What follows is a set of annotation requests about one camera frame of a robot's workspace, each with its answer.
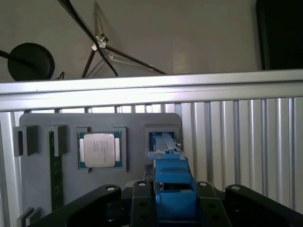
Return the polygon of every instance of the black stand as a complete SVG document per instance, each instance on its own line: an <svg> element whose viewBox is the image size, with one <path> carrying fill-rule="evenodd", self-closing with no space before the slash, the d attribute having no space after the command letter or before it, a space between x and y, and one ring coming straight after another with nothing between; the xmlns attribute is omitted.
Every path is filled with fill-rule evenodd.
<svg viewBox="0 0 303 227"><path fill-rule="evenodd" d="M8 59L9 73L16 81L51 79L55 69L51 53L38 44L21 44L10 53L0 51L0 57Z"/></svg>

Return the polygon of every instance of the corrugated metal panel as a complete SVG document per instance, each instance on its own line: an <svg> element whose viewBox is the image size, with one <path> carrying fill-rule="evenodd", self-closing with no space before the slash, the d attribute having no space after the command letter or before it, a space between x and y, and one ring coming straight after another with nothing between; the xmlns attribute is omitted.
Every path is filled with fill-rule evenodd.
<svg viewBox="0 0 303 227"><path fill-rule="evenodd" d="M218 189L240 183L303 213L303 98L216 101L32 111L32 113L177 113L183 123L183 148L197 180ZM7 165L17 175L12 127L23 112L0 113ZM20 178L8 179L8 197L21 214Z"/></svg>

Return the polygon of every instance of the aluminum rail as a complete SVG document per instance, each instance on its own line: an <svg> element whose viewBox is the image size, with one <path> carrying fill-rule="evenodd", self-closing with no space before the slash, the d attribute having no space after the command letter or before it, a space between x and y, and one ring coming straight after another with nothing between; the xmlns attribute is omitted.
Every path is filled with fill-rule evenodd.
<svg viewBox="0 0 303 227"><path fill-rule="evenodd" d="M0 84L0 112L299 97L303 70Z"/></svg>

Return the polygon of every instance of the black mount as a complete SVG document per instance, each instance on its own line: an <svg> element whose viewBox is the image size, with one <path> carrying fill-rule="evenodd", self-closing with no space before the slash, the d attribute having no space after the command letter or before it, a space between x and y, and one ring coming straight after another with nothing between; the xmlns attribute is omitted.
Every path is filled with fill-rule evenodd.
<svg viewBox="0 0 303 227"><path fill-rule="evenodd" d="M51 79L55 69L51 53L38 44L24 43L10 53L0 51L0 56L8 59L9 73L16 81Z"/></svg>
<svg viewBox="0 0 303 227"><path fill-rule="evenodd" d="M230 185L225 192L207 182L197 182L197 187L200 215L192 221L159 222L153 183L137 181L123 191L117 185L103 185L29 227L303 226L303 215L245 186Z"/></svg>

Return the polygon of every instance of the metal frame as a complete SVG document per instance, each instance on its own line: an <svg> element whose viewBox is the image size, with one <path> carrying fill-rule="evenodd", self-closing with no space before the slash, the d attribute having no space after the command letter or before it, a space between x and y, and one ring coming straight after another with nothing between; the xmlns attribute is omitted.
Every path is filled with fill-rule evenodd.
<svg viewBox="0 0 303 227"><path fill-rule="evenodd" d="M101 106L110 106L111 112L178 113L183 150L197 180L207 179L218 188L236 181L303 212L303 196L298 194L303 183L295 177L295 172L303 174L299 165L303 154L297 152L303 148L300 97L303 70L0 84L11 226L22 210L20 163L13 155L12 134L19 117L35 110L64 113L69 108L90 113ZM264 143L258 137L261 132L274 142Z"/></svg>
<svg viewBox="0 0 303 227"><path fill-rule="evenodd" d="M299 97L302 84L301 70L4 83L0 111Z"/></svg>

